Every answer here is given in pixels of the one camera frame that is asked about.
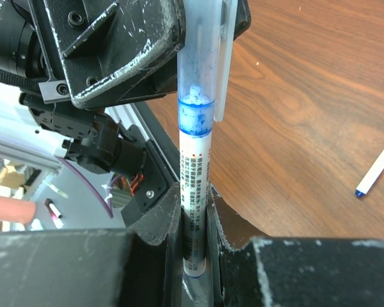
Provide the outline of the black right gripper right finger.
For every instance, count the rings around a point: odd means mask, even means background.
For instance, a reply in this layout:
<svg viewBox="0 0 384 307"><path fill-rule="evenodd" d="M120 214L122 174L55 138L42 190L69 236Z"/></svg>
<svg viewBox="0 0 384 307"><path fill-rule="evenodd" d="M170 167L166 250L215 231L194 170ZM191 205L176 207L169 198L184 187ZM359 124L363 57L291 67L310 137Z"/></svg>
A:
<svg viewBox="0 0 384 307"><path fill-rule="evenodd" d="M384 306L384 240L271 237L215 187L207 234L216 306Z"/></svg>

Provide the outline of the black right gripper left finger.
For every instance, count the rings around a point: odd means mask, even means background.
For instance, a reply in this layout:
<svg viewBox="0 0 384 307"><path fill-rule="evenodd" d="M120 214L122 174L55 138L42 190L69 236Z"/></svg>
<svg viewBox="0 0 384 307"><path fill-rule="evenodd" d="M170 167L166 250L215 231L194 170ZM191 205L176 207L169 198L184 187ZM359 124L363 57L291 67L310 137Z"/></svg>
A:
<svg viewBox="0 0 384 307"><path fill-rule="evenodd" d="M180 306L180 187L125 229L0 233L0 306Z"/></svg>

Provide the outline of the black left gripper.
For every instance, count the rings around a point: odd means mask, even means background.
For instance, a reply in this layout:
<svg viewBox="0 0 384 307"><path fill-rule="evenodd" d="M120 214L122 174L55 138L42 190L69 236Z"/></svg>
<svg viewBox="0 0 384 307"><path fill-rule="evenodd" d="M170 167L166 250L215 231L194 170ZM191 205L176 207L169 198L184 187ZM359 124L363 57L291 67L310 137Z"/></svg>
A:
<svg viewBox="0 0 384 307"><path fill-rule="evenodd" d="M66 160L121 173L120 127L84 109L174 93L185 37L182 1L0 1L0 83L66 137Z"/></svg>

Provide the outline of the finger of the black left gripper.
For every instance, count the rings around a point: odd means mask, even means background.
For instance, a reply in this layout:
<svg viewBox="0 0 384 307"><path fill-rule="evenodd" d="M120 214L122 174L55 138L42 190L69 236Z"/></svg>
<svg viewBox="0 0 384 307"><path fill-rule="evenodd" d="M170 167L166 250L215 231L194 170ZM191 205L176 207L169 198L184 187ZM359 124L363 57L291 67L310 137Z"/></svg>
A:
<svg viewBox="0 0 384 307"><path fill-rule="evenodd" d="M236 24L234 28L234 40L247 31L251 25L252 17L248 0L237 1Z"/></svg>

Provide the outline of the grey blue pen cap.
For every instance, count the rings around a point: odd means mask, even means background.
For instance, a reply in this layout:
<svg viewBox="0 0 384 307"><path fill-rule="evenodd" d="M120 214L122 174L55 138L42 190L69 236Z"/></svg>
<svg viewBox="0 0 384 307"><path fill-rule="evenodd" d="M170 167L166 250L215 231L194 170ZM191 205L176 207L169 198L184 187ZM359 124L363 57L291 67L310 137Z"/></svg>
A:
<svg viewBox="0 0 384 307"><path fill-rule="evenodd" d="M177 54L180 131L194 138L224 118L237 1L185 1L186 38Z"/></svg>

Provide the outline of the white blue marker pen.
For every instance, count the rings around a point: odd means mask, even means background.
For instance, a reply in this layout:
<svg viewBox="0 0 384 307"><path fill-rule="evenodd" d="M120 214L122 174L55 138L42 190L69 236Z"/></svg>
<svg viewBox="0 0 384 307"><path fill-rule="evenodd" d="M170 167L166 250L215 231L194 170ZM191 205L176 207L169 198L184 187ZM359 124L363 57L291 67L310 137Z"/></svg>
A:
<svg viewBox="0 0 384 307"><path fill-rule="evenodd" d="M381 151L377 159L374 161L372 166L369 168L363 179L357 185L355 189L355 196L357 198L364 197L376 183L384 170L384 149Z"/></svg>

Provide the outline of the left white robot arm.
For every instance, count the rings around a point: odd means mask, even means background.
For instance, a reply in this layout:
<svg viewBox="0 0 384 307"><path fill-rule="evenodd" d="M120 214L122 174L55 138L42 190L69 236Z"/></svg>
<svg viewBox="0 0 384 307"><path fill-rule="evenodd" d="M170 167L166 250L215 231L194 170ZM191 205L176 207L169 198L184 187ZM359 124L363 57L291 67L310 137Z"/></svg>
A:
<svg viewBox="0 0 384 307"><path fill-rule="evenodd" d="M175 92L185 39L184 1L0 1L0 83L65 137L68 160L161 194L171 179L152 144L104 110Z"/></svg>

